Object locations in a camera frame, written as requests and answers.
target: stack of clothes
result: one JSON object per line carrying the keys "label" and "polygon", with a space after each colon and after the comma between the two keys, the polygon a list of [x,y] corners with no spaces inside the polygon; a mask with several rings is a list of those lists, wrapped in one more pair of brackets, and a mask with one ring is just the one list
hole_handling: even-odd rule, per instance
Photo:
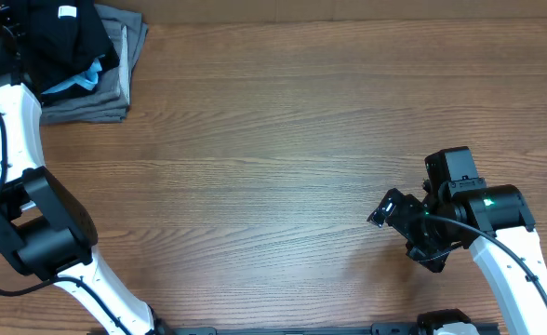
{"label": "stack of clothes", "polygon": [[140,13],[93,0],[11,0],[25,72],[42,102],[41,124],[122,122],[147,24]]}

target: white clothing tag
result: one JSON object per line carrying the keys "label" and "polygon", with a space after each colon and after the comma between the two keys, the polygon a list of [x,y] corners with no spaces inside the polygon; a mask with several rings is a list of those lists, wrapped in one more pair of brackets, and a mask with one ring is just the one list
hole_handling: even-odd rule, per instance
{"label": "white clothing tag", "polygon": [[70,16],[73,18],[77,17],[77,7],[73,6],[61,6],[59,7],[59,18]]}

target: gray folded shirt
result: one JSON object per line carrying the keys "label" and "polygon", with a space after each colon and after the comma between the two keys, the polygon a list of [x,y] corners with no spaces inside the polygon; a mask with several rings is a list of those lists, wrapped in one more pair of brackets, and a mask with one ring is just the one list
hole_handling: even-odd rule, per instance
{"label": "gray folded shirt", "polygon": [[[43,107],[42,124],[71,121],[121,122],[127,117],[130,76],[139,60],[148,26],[141,21],[140,13],[103,5],[96,5],[96,9],[121,58],[120,65],[100,77],[94,94]],[[123,45],[123,39],[127,42],[126,45]]]}

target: wood grain surface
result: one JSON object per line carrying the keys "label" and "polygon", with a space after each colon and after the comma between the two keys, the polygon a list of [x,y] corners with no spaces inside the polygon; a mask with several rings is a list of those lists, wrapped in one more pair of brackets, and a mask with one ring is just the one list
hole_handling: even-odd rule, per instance
{"label": "wood grain surface", "polygon": [[[460,308],[501,322],[465,250],[432,274],[365,222],[468,145],[512,183],[547,261],[547,20],[153,26],[119,125],[42,128],[115,272],[171,325],[364,326]],[[35,282],[0,258],[0,286]],[[99,325],[56,288],[0,297],[0,334]]]}
{"label": "wood grain surface", "polygon": [[151,24],[547,18],[536,0],[97,0]]}

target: light blue fabric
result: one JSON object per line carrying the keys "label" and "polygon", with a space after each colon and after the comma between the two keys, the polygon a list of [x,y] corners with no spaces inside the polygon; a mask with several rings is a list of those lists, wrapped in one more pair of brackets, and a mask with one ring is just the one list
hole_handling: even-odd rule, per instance
{"label": "light blue fabric", "polygon": [[84,71],[78,75],[72,76],[71,78],[63,81],[62,83],[56,85],[55,87],[51,87],[47,89],[42,94],[61,92],[73,85],[79,85],[80,87],[83,87],[87,89],[88,91],[91,91],[98,84],[98,80],[100,79],[98,72],[100,71],[102,71],[102,65],[100,64],[100,60],[94,59],[94,62],[91,63],[91,66],[89,67],[87,71]]}

